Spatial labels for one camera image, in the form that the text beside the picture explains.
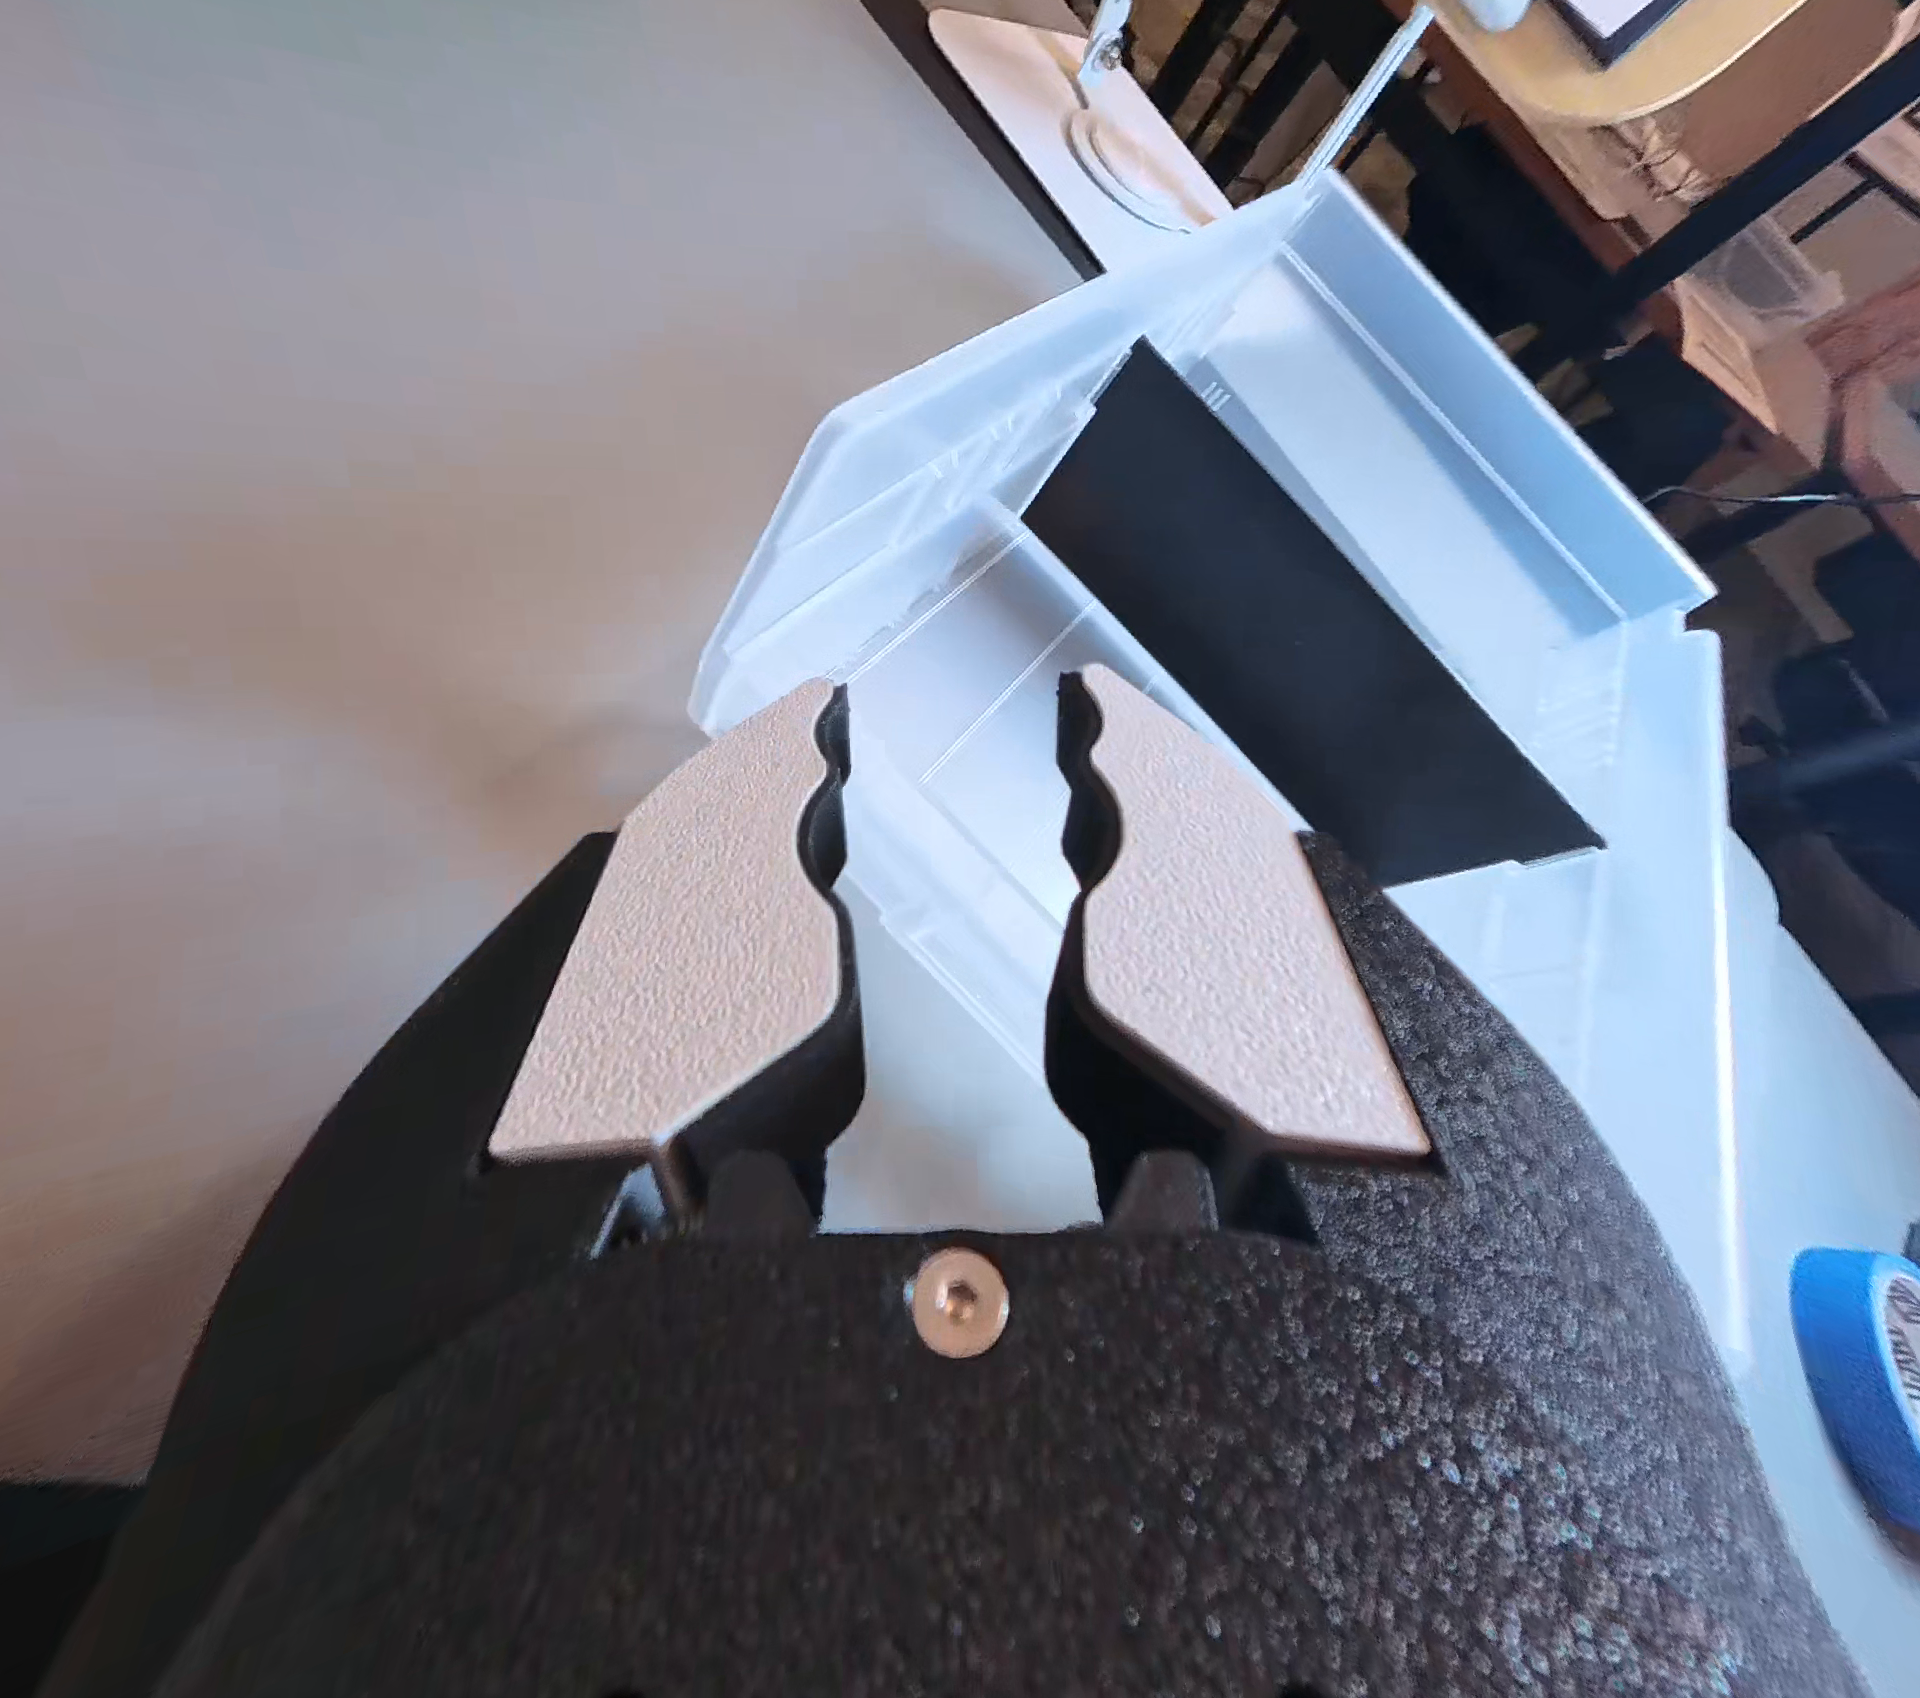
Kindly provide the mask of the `black clear-bin divider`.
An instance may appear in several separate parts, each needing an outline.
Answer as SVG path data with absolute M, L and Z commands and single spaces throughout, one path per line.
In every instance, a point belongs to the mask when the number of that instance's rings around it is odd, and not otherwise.
M 1376 886 L 1604 848 L 1151 342 L 1024 525 Z

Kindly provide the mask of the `blue masking tape roll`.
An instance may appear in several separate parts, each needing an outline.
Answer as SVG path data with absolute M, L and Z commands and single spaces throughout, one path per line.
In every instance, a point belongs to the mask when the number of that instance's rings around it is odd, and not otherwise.
M 1920 1530 L 1920 1269 L 1899 1253 L 1811 1245 L 1787 1278 L 1811 1408 L 1866 1508 Z

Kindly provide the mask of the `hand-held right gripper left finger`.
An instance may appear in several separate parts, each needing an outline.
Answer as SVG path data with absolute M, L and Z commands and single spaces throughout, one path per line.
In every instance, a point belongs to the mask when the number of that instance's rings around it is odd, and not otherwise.
M 771 1156 L 800 1224 L 866 1100 L 844 870 L 850 697 L 795 687 L 622 820 L 491 1135 L 492 1166 L 631 1160 L 697 1224 Z

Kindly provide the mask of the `clear plastic bin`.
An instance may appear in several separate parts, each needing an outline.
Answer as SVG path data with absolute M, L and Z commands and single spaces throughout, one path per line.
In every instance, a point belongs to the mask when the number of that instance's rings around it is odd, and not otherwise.
M 1323 525 L 1604 848 L 1393 886 L 1572 1086 L 1694 1288 L 1734 1275 L 1738 1013 L 1778 904 L 1731 835 L 1711 590 L 1589 446 L 1327 178 L 832 407 L 692 682 L 719 738 L 850 697 L 844 892 L 870 1105 L 829 1222 L 1051 1229 L 1093 1214 L 1043 1086 L 1076 873 L 1059 682 L 1111 667 L 1306 818 L 1024 525 L 1151 342 Z

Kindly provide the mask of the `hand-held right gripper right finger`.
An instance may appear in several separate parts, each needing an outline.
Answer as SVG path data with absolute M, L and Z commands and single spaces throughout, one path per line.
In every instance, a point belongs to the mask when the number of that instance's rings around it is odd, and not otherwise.
M 1437 1173 L 1437 1138 L 1323 890 L 1255 774 L 1111 667 L 1059 682 L 1076 873 L 1043 1076 L 1120 1222 L 1189 1156 L 1218 1222 L 1306 1222 L 1294 1166 Z

